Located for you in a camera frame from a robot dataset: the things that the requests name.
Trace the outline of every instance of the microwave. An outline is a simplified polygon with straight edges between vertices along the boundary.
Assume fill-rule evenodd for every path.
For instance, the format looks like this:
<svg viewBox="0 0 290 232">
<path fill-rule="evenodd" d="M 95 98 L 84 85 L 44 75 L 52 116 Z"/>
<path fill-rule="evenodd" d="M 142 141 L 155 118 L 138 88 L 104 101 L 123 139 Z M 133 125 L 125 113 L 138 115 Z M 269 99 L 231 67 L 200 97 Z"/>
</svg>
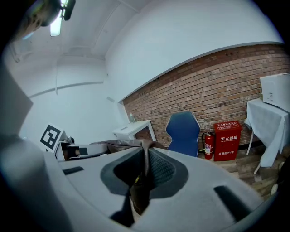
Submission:
<svg viewBox="0 0 290 232">
<path fill-rule="evenodd" d="M 260 78 L 263 102 L 290 112 L 290 73 Z"/>
</svg>

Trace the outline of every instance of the black slot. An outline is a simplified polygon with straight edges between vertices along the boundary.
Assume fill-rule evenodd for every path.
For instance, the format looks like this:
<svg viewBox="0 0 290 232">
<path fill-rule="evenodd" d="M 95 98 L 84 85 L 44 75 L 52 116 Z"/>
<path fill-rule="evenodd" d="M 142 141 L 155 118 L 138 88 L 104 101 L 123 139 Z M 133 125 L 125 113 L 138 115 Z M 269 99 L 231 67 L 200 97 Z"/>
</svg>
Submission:
<svg viewBox="0 0 290 232">
<path fill-rule="evenodd" d="M 65 169 L 63 170 L 63 173 L 65 175 L 70 175 L 72 173 L 76 173 L 76 172 L 79 172 L 79 171 L 83 171 L 84 169 L 82 167 L 74 167 L 74 168 L 70 168 L 70 169 Z"/>
<path fill-rule="evenodd" d="M 226 186 L 218 186 L 214 191 L 238 222 L 251 213 L 251 210 Z"/>
<path fill-rule="evenodd" d="M 80 147 L 79 150 L 80 150 L 80 155 L 88 155 L 87 149 L 85 147 Z"/>
</svg>

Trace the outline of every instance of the white tablecloth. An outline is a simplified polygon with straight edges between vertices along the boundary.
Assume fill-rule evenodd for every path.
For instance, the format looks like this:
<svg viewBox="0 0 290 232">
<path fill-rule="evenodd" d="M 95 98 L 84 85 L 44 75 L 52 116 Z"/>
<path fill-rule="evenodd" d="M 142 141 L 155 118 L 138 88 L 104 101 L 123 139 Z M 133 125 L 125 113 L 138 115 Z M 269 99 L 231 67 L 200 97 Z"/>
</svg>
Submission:
<svg viewBox="0 0 290 232">
<path fill-rule="evenodd" d="M 261 157 L 262 167 L 271 167 L 278 151 L 290 142 L 289 113 L 264 103 L 260 98 L 248 101 L 245 124 L 266 146 Z"/>
</svg>

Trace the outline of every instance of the table leg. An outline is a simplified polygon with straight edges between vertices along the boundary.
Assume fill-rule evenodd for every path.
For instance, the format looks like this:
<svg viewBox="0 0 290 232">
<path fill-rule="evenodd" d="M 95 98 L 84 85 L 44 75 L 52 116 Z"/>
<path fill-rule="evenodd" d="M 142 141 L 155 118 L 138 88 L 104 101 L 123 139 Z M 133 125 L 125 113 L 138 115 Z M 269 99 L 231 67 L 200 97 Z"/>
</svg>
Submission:
<svg viewBox="0 0 290 232">
<path fill-rule="evenodd" d="M 257 171 L 259 170 L 260 167 L 261 167 L 261 163 L 259 163 L 259 165 L 257 166 L 256 170 L 254 171 L 254 174 L 257 173 Z"/>
<path fill-rule="evenodd" d="M 156 138 L 155 138 L 154 131 L 153 131 L 151 123 L 149 123 L 148 128 L 149 128 L 152 140 L 156 142 Z"/>
<path fill-rule="evenodd" d="M 250 140 L 250 143 L 249 143 L 248 150 L 246 151 L 247 155 L 249 154 L 249 151 L 250 151 L 250 148 L 251 148 L 251 145 L 252 145 L 252 141 L 253 141 L 253 137 L 254 137 L 254 131 L 252 130 L 251 140 Z"/>
</svg>

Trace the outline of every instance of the red cabinet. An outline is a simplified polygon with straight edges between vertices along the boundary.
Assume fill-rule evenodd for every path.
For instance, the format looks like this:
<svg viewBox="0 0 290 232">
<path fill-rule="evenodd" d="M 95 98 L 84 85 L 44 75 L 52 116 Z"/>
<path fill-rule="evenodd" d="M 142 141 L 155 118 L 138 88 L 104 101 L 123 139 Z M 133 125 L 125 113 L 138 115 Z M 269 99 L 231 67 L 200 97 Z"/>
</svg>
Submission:
<svg viewBox="0 0 290 232">
<path fill-rule="evenodd" d="M 214 161 L 234 160 L 240 143 L 242 127 L 238 121 L 214 124 Z"/>
</svg>

